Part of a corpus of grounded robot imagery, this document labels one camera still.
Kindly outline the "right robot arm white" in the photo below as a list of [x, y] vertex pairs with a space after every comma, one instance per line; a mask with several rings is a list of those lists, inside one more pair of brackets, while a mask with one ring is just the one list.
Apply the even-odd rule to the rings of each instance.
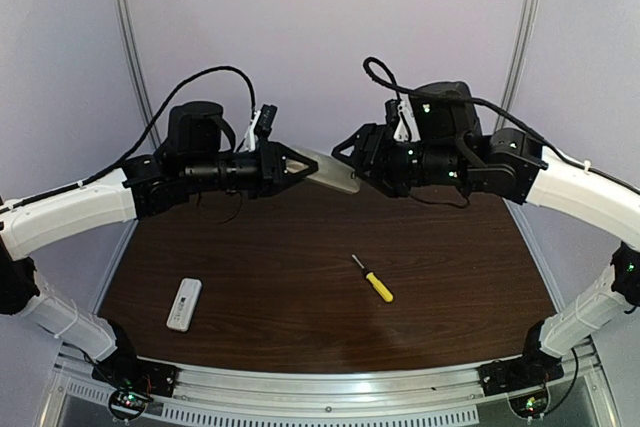
[[391, 198], [423, 186], [451, 186], [552, 209], [600, 228], [621, 245], [600, 278], [560, 313], [529, 330], [531, 363], [551, 364], [580, 340], [639, 306], [639, 191], [566, 157], [520, 121], [481, 131], [469, 87], [436, 82], [407, 90], [411, 112], [386, 103], [386, 121], [367, 123], [334, 147], [335, 159]]

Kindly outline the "yellow handled screwdriver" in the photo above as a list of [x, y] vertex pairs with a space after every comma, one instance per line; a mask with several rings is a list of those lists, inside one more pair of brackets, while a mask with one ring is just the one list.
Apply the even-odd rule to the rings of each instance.
[[381, 297], [386, 303], [391, 303], [394, 300], [393, 293], [386, 287], [386, 285], [376, 276], [376, 274], [368, 269], [356, 254], [351, 255], [352, 260], [361, 269], [365, 280], [371, 285], [374, 291]]

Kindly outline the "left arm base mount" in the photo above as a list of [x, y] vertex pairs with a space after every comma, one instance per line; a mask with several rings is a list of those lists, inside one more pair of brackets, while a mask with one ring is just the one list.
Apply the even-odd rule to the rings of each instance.
[[92, 378], [151, 396], [172, 397], [178, 376], [178, 367], [140, 358], [119, 356], [97, 362], [92, 370]]

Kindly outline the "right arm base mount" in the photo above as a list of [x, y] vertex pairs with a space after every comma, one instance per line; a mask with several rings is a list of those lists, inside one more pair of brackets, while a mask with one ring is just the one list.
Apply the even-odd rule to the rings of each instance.
[[544, 386], [564, 376], [561, 360], [546, 354], [496, 360], [480, 365], [477, 372], [485, 396]]

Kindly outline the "grey remote control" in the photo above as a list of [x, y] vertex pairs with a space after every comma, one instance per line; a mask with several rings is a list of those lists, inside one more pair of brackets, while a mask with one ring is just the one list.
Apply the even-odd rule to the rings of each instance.
[[292, 150], [318, 164], [318, 170], [306, 176], [305, 181], [350, 195], [360, 191], [361, 181], [351, 167], [329, 155], [311, 149], [293, 146]]

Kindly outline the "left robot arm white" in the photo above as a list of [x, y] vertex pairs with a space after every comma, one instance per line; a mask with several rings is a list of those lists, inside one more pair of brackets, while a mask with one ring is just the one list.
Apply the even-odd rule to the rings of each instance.
[[221, 105], [193, 101], [169, 114], [167, 137], [150, 155], [119, 161], [95, 180], [79, 181], [1, 207], [1, 312], [31, 319], [102, 363], [133, 357], [114, 324], [53, 291], [32, 253], [104, 225], [142, 220], [204, 192], [277, 195], [318, 170], [315, 160], [270, 140], [277, 109], [263, 106], [250, 123], [249, 146], [237, 150]]

